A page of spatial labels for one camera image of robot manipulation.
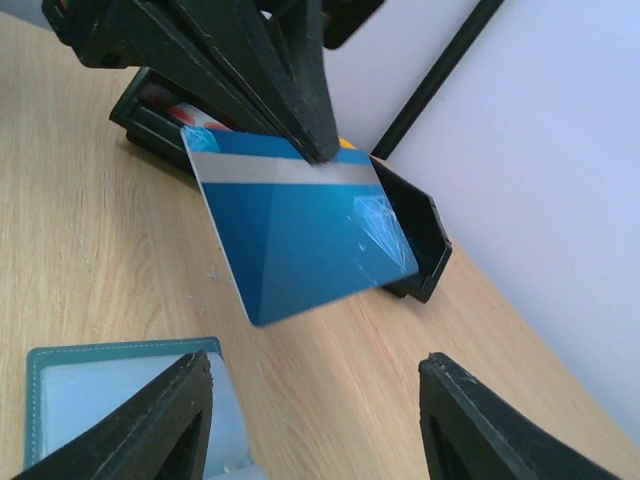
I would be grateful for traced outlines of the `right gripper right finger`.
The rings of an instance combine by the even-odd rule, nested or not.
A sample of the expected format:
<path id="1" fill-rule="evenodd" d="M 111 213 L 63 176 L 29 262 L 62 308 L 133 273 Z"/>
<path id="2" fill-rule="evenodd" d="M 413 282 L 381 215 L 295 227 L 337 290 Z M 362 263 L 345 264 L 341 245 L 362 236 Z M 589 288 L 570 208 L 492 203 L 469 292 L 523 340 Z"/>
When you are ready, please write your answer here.
<path id="1" fill-rule="evenodd" d="M 432 479 L 614 479 L 441 352 L 419 364 L 420 429 Z"/>

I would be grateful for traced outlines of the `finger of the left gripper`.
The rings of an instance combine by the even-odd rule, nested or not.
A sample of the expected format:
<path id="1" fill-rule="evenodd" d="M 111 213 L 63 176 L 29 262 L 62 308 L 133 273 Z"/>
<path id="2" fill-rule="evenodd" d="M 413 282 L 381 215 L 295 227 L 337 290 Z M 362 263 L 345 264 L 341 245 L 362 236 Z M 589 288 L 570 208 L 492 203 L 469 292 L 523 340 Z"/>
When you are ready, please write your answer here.
<path id="1" fill-rule="evenodd" d="M 275 115 L 268 69 L 278 58 L 260 2 L 45 1 L 42 12 L 82 65 L 147 67 L 238 127 L 288 139 Z"/>
<path id="2" fill-rule="evenodd" d="M 279 99 L 275 115 L 284 135 L 309 163 L 327 163 L 339 150 L 324 58 L 320 1 L 261 1 L 278 62 L 268 69 Z"/>

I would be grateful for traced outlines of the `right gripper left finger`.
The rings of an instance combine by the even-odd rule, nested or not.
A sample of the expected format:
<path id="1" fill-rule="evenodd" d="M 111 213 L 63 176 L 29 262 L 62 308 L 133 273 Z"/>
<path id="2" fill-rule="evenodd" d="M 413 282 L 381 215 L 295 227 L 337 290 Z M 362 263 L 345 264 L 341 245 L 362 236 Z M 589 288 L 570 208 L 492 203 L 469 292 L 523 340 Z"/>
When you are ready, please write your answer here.
<path id="1" fill-rule="evenodd" d="M 202 479 L 213 411 L 205 352 L 176 360 L 18 479 Z"/>

